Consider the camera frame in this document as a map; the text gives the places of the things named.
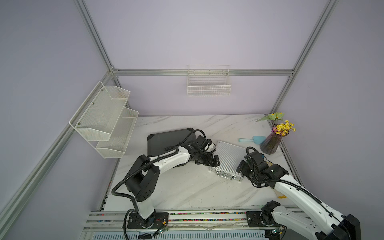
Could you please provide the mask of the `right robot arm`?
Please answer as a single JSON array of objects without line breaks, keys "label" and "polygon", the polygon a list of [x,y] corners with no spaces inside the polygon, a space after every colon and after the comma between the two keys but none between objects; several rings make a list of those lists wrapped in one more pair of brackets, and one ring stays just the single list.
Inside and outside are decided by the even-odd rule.
[{"label": "right robot arm", "polygon": [[270,187],[295,203],[308,217],[304,218],[282,206],[267,202],[255,220],[272,227],[287,227],[308,240],[360,240],[361,224],[353,215],[344,215],[329,207],[299,184],[278,164],[269,165],[263,154],[253,147],[246,148],[245,159],[238,165],[241,173],[256,188]]}]

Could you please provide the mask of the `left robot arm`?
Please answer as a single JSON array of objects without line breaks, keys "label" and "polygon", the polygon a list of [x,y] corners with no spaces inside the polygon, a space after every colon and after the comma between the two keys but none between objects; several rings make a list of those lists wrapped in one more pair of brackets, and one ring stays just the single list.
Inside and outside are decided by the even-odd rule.
[{"label": "left robot arm", "polygon": [[128,211],[128,215],[136,215],[139,224],[149,228],[157,221],[151,196],[160,175],[189,162],[216,167],[220,164],[216,150],[217,146],[204,131],[192,130],[176,144],[166,146],[157,156],[139,156],[126,176],[112,188],[112,195],[130,199],[134,208]]}]

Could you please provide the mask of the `silver aluminium poker case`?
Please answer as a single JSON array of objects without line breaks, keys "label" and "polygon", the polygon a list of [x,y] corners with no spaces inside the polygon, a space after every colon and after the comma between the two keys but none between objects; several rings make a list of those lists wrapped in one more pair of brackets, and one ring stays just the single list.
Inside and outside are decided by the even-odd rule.
[{"label": "silver aluminium poker case", "polygon": [[237,172],[237,168],[241,161],[245,159],[246,149],[218,141],[215,154],[219,157],[220,165],[217,167],[209,167],[209,171],[219,177],[242,182],[244,176]]}]

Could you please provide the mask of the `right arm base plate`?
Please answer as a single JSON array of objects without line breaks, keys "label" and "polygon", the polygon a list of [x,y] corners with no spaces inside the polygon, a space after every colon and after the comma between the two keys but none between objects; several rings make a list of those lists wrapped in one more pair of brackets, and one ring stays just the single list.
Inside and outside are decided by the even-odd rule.
[{"label": "right arm base plate", "polygon": [[271,213],[269,212],[263,212],[263,211],[247,211],[246,212],[246,219],[248,226],[250,228],[261,228],[261,227],[269,227],[269,228],[277,228],[282,227],[285,228],[286,226],[278,224]]}]

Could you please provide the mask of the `dark grey poker case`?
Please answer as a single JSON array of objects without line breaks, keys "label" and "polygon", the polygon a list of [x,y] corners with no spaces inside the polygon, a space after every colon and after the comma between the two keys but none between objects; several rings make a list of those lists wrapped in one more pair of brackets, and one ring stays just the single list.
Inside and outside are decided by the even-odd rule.
[{"label": "dark grey poker case", "polygon": [[155,157],[166,153],[165,148],[176,146],[194,129],[187,128],[169,132],[150,134],[147,137],[147,156]]}]

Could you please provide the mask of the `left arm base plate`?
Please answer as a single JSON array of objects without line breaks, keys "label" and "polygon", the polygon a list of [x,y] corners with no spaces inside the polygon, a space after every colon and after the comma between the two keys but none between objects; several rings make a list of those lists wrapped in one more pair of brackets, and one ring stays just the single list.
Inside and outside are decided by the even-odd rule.
[{"label": "left arm base plate", "polygon": [[128,229],[159,229],[169,222],[169,213],[154,212],[148,219],[143,219],[139,213],[130,213],[127,220]]}]

